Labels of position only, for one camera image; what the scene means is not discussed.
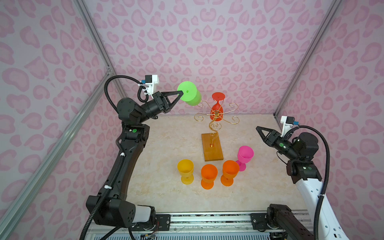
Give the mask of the green wine glass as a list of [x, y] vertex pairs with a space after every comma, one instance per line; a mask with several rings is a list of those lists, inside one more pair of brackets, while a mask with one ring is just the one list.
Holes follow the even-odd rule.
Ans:
[[193, 82], [186, 81], [180, 83], [178, 86], [178, 91], [183, 92], [181, 101], [187, 103], [190, 106], [197, 106], [202, 100], [201, 93]]

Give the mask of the pink wine glass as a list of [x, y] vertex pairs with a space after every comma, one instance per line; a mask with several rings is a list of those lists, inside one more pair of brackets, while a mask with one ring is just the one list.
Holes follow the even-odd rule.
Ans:
[[254, 150], [249, 146], [241, 146], [238, 151], [238, 159], [236, 163], [239, 166], [239, 171], [243, 172], [247, 168], [249, 163], [254, 157]]

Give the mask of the red wine glass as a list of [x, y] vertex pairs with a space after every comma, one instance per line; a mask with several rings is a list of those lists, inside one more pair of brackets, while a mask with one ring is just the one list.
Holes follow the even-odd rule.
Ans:
[[225, 94], [221, 92], [212, 94], [212, 98], [216, 103], [211, 108], [210, 118], [214, 122], [219, 122], [223, 119], [224, 110], [221, 103], [224, 101], [225, 97]]

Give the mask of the orange front wine glass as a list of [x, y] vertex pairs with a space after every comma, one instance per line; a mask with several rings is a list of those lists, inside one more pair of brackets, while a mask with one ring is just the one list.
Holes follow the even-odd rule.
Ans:
[[234, 178], [237, 176], [239, 171], [240, 167], [237, 162], [232, 160], [225, 161], [223, 164], [223, 175], [221, 176], [221, 183], [226, 187], [232, 186], [234, 183]]

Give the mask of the orange wine glass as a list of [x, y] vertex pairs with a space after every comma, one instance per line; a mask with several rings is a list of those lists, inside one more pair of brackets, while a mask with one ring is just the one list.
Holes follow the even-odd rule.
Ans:
[[201, 176], [202, 176], [201, 186], [205, 190], [212, 189], [217, 175], [218, 175], [218, 169], [214, 165], [207, 164], [203, 166], [201, 169]]
[[226, 187], [232, 186], [234, 183], [234, 178], [237, 176], [239, 171], [240, 167], [237, 162], [232, 160], [225, 161], [223, 164], [223, 175], [221, 176], [221, 183]]

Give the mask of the yellow wine glass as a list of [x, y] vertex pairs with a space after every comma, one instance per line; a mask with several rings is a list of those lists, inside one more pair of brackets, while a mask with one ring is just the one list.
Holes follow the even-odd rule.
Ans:
[[181, 160], [177, 165], [181, 175], [181, 181], [185, 185], [190, 185], [194, 181], [194, 163], [191, 160]]

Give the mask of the orange back wine glass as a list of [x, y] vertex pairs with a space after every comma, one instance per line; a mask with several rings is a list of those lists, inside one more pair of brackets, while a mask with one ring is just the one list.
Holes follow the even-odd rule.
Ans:
[[218, 175], [218, 169], [214, 165], [207, 164], [203, 166], [201, 169], [201, 176], [202, 176], [201, 186], [205, 190], [212, 189], [217, 175]]

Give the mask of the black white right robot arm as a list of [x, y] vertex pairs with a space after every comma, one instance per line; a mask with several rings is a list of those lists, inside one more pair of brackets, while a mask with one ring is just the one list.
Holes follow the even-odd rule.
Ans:
[[[287, 175], [296, 185], [313, 223], [309, 231], [286, 205], [270, 204], [265, 225], [270, 229], [282, 229], [286, 238], [292, 240], [346, 240], [339, 221], [327, 198], [330, 177], [330, 147], [326, 138], [316, 129], [298, 125], [285, 134], [258, 126], [257, 132], [263, 142], [277, 153], [288, 158]], [[322, 141], [326, 150], [325, 174], [322, 176], [313, 162]]]

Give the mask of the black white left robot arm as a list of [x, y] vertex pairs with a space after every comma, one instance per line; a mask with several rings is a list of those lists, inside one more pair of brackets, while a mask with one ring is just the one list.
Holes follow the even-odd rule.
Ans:
[[155, 225], [155, 209], [128, 202], [127, 190], [136, 162], [149, 138], [150, 127], [144, 122], [157, 118], [160, 113], [168, 113], [182, 96], [182, 91], [156, 92], [153, 99], [143, 105], [130, 98], [118, 102], [118, 117], [122, 121], [122, 133], [116, 140], [118, 156], [104, 186], [96, 196], [87, 199], [90, 216], [83, 228], [84, 233], [92, 222], [118, 228], [140, 224], [151, 229]]

